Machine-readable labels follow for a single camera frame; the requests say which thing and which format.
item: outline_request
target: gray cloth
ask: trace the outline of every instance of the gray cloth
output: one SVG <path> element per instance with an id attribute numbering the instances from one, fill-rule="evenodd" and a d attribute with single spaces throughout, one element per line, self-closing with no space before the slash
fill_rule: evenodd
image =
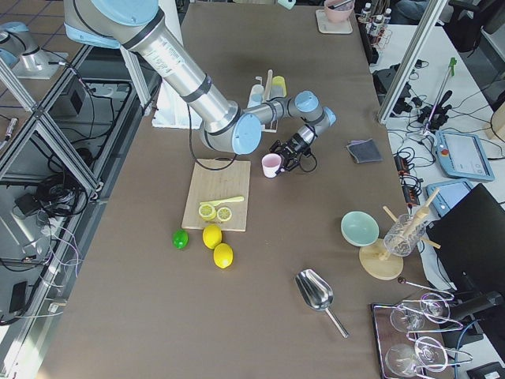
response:
<path id="1" fill-rule="evenodd" d="M 382 156 L 372 138 L 366 141 L 351 141 L 346 146 L 356 163 L 381 162 Z"/>

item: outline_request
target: metal scoop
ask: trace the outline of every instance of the metal scoop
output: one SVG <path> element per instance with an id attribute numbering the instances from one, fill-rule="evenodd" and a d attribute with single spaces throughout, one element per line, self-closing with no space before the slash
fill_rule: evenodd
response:
<path id="1" fill-rule="evenodd" d="M 295 276 L 301 296 L 313 310 L 325 311 L 344 338 L 349 336 L 340 320 L 331 312 L 333 290 L 314 270 L 308 268 Z"/>

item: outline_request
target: bottle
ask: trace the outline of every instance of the bottle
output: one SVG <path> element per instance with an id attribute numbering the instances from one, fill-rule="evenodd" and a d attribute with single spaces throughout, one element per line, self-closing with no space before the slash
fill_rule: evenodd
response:
<path id="1" fill-rule="evenodd" d="M 386 8 L 383 14 L 383 28 L 387 28 L 387 25 L 391 21 L 391 8 Z"/>
<path id="2" fill-rule="evenodd" d="M 365 4 L 365 7 L 361 10 L 360 21 L 366 24 L 369 21 L 371 14 L 372 14 L 372 4 L 370 2 L 367 2 Z"/>
<path id="3" fill-rule="evenodd" d="M 370 32 L 368 34 L 371 37 L 377 37 L 380 32 L 380 28 L 382 27 L 383 23 L 383 18 L 382 15 L 375 16 L 375 18 L 372 20 L 372 24 L 370 25 Z"/>

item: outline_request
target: person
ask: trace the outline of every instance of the person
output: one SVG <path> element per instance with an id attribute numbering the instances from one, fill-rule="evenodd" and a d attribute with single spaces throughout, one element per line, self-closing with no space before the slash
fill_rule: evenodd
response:
<path id="1" fill-rule="evenodd" d="M 399 0 L 391 6 L 391 24 L 417 25 L 428 7 L 428 0 Z M 451 19 L 452 7 L 445 6 L 440 19 Z"/>

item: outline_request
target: lemon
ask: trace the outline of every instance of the lemon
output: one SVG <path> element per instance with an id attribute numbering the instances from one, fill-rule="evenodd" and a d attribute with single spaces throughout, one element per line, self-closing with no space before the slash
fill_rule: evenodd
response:
<path id="1" fill-rule="evenodd" d="M 218 220 L 223 223 L 231 219 L 231 209 L 229 209 L 228 207 L 219 208 L 217 213 L 218 213 Z"/>
<path id="2" fill-rule="evenodd" d="M 216 212 L 212 205 L 204 203 L 198 208 L 198 214 L 205 221 L 209 221 L 215 217 Z"/>
<path id="3" fill-rule="evenodd" d="M 219 268 L 226 268 L 234 261 L 234 251 L 226 243 L 218 244 L 214 249 L 214 263 Z"/>
<path id="4" fill-rule="evenodd" d="M 223 240 L 223 233 L 217 225 L 212 224 L 205 227 L 202 238 L 206 247 L 214 249 Z"/>

